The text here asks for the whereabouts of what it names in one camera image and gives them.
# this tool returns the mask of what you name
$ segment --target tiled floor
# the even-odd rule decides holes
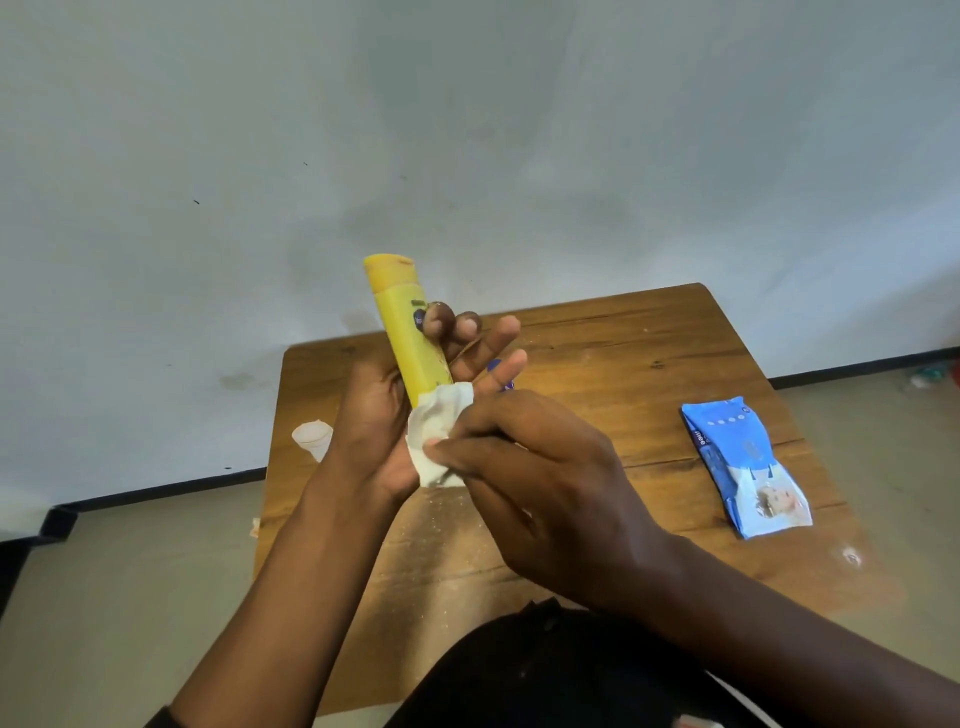
[[[840,621],[960,679],[960,390],[903,382],[782,395],[909,593]],[[142,725],[246,591],[261,495],[256,483],[84,514],[66,544],[35,550],[0,621],[0,725]],[[318,725],[370,728],[390,710]]]

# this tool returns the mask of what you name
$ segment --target person's right arm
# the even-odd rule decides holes
[[[639,620],[758,700],[825,726],[960,725],[956,683],[663,531],[610,439],[557,402],[480,400],[426,452],[465,476],[516,573]]]

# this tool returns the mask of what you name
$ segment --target table top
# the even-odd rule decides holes
[[[523,326],[516,345],[530,356],[516,386],[559,400],[606,432],[663,527],[821,614],[900,596],[850,505],[705,286],[512,313]],[[315,468],[291,433],[311,420],[335,421],[351,355],[375,336],[384,334],[302,344],[285,354],[255,571]],[[679,409],[738,395],[804,490],[812,527],[736,537]],[[546,596],[504,566],[465,489],[420,489],[380,551],[321,714],[403,699],[471,629]]]

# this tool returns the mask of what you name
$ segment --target hand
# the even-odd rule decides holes
[[[667,547],[610,439],[547,397],[479,400],[425,452],[465,478],[508,567],[585,606],[628,611]]]
[[[527,363],[526,352],[517,350],[481,376],[520,333],[516,316],[504,316],[481,336],[477,314],[454,316],[445,303],[432,303],[423,320],[423,333],[444,350],[454,381],[474,382],[473,394],[478,399],[499,392]],[[404,442],[409,415],[403,379],[384,340],[350,370],[330,449],[311,478],[310,489],[328,493],[340,489],[344,494],[372,496],[399,508],[419,482]]]

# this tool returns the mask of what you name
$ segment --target person's left arm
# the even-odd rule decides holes
[[[504,317],[480,336],[476,314],[454,318],[432,304],[423,330],[443,346],[454,379],[472,381],[513,342],[519,321]],[[514,352],[474,383],[475,395],[498,391],[525,364]],[[409,412],[389,347],[354,364],[324,461],[170,706],[184,728],[311,723],[383,539],[418,486],[403,437]]]

